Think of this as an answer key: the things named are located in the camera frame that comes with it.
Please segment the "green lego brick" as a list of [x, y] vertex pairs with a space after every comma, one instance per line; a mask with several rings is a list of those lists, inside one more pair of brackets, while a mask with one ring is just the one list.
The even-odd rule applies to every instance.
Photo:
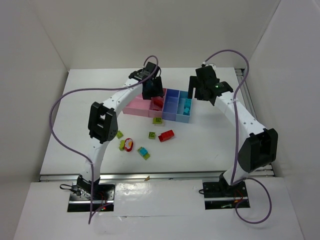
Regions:
[[116, 136], [118, 139], [121, 139], [124, 135], [120, 130], [118, 130]]
[[154, 140], [156, 138], [156, 133], [155, 132], [149, 132], [148, 138]]

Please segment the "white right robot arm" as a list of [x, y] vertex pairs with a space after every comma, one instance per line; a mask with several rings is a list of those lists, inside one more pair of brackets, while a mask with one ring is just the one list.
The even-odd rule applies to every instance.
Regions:
[[217, 190], [226, 192], [250, 173], [276, 159], [278, 133], [259, 123], [239, 102], [232, 87], [217, 78], [211, 65], [202, 65], [189, 78], [188, 98], [209, 101], [235, 127], [235, 159], [232, 167], [219, 176]]

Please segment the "red lego brick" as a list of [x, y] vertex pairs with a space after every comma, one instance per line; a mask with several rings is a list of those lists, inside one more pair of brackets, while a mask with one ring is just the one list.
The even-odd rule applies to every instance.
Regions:
[[158, 136], [158, 139], [159, 139], [160, 142], [165, 142], [165, 141], [170, 140], [174, 136], [175, 136], [175, 133], [173, 132], [173, 130], [168, 130], [168, 131], [165, 131], [165, 132], [161, 133]]
[[163, 108], [164, 105], [164, 99], [162, 97], [154, 97], [153, 98], [153, 104], [157, 106], [158, 108]]

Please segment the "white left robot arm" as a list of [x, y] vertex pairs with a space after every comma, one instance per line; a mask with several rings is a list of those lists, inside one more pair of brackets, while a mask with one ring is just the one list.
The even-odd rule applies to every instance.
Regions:
[[138, 95], [144, 100], [163, 97], [161, 68], [148, 62], [144, 68], [132, 72], [121, 90], [116, 91], [107, 100], [94, 102], [90, 107], [88, 120], [91, 147], [89, 162], [77, 178], [77, 187], [89, 197], [94, 197], [101, 176], [101, 165], [108, 144], [118, 133], [118, 116], [123, 109]]

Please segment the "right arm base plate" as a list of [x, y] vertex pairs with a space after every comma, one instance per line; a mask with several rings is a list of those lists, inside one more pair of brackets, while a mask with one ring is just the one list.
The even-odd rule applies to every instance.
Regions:
[[244, 182], [229, 188], [222, 188], [218, 182], [203, 182], [202, 189], [198, 191], [204, 197], [206, 210], [250, 208], [247, 187]]

